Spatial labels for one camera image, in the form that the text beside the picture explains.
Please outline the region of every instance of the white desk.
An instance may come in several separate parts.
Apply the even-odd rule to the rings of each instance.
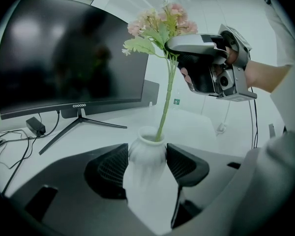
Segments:
[[[88,118],[100,121],[126,125],[128,129],[79,124],[42,155],[39,155],[38,152],[57,132],[44,139],[36,140],[32,156],[20,166],[6,192],[6,196],[10,197],[34,175],[61,158],[114,144],[129,143],[129,146],[131,146],[131,143],[137,138],[137,131],[141,126],[157,127],[159,125],[162,110],[163,108],[160,105],[88,116]],[[218,152],[215,132],[210,119],[207,117],[182,110],[169,110],[163,132],[166,143]],[[18,134],[9,134],[4,138],[9,140],[19,137]],[[27,141],[9,143],[0,157],[0,161],[11,166],[22,157],[26,146]],[[0,164],[0,191],[4,189],[12,172],[13,170],[8,170]],[[170,231],[170,219],[175,208],[173,202],[175,203],[177,198],[177,183],[167,166],[160,183],[158,190],[144,194],[140,193],[140,190],[131,189],[131,166],[127,168],[124,177],[124,188],[127,191],[129,208],[157,234]],[[154,208],[161,211],[157,216],[153,213]]]

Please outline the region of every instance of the monitor base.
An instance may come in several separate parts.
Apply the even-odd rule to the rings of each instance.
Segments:
[[[45,147],[39,152],[40,155],[42,155],[50,146],[52,146],[56,141],[58,141],[65,133],[69,132],[72,128],[74,128],[76,125],[78,125],[81,122],[86,122],[86,123],[95,124],[95,125],[103,125],[108,127],[115,127],[115,128],[127,128],[127,126],[121,126],[121,125],[84,118],[82,117],[81,109],[78,108],[77,110],[78,110],[78,118],[74,122],[66,126],[59,134],[57,134],[50,142],[48,142],[48,144],[46,144]]]

